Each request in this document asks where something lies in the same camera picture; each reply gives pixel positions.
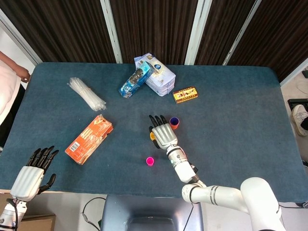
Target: pink cup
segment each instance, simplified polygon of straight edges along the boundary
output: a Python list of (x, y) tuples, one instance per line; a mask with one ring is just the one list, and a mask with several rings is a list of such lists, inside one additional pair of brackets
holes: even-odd
[(153, 164), (154, 164), (154, 158), (153, 157), (148, 157), (148, 158), (146, 158), (146, 164), (148, 165), (148, 166), (153, 166)]

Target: table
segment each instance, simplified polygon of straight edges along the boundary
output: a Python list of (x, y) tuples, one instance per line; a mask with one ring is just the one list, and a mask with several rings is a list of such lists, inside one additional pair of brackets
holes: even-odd
[[(183, 183), (149, 138), (148, 115), (165, 115), (180, 119), (179, 145), (206, 185), (239, 188), (246, 178), (262, 177), (279, 201), (307, 200), (308, 179), (272, 70), (168, 67), (177, 75), (174, 90), (195, 86), (197, 99), (176, 104), (172, 94), (160, 97), (146, 85), (122, 98), (118, 89), (134, 72), (132, 64), (39, 64), (0, 157), (0, 188), (11, 188), (35, 149), (55, 145), (60, 153), (44, 178), (57, 174), (53, 191), (181, 197)], [(107, 109), (91, 110), (67, 85), (70, 77), (84, 80)], [(114, 130), (78, 165), (64, 150), (99, 113)]]

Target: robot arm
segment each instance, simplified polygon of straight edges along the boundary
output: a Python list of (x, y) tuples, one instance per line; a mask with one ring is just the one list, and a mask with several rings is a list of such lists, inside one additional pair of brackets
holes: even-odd
[(27, 210), (26, 203), (53, 185), (55, 174), (52, 174), (46, 185), (40, 186), (49, 165), (59, 152), (56, 150), (51, 153), (53, 148), (37, 149), (27, 165), (20, 170), (10, 192), (13, 199), (7, 200), (9, 203), (0, 216), (0, 231), (17, 230)]
[(188, 161), (185, 152), (177, 146), (178, 139), (166, 119), (162, 115), (160, 118), (155, 116), (156, 120), (149, 117), (154, 125), (149, 128), (155, 135), (154, 144), (156, 142), (159, 148), (167, 150), (167, 157), (179, 179), (186, 183), (182, 188), (186, 202), (205, 202), (245, 212), (250, 215), (254, 231), (285, 231), (280, 222), (281, 208), (264, 179), (249, 178), (241, 184), (241, 190), (216, 185), (207, 187), (200, 181), (197, 169)]

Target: cardboard box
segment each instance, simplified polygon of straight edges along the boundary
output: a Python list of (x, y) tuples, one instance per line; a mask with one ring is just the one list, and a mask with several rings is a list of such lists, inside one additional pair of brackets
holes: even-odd
[(98, 115), (68, 146), (65, 153), (82, 165), (113, 129), (109, 121)]
[[(7, 205), (7, 198), (12, 198), (9, 193), (0, 194), (0, 213)], [(55, 220), (55, 215), (24, 216), (18, 225), (18, 231), (53, 231)]]

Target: clear plastic straw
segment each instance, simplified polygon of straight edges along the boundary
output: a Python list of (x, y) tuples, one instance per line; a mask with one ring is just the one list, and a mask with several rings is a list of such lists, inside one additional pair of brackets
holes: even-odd
[(68, 85), (77, 92), (94, 111), (105, 110), (106, 102), (98, 97), (80, 78), (70, 78)]

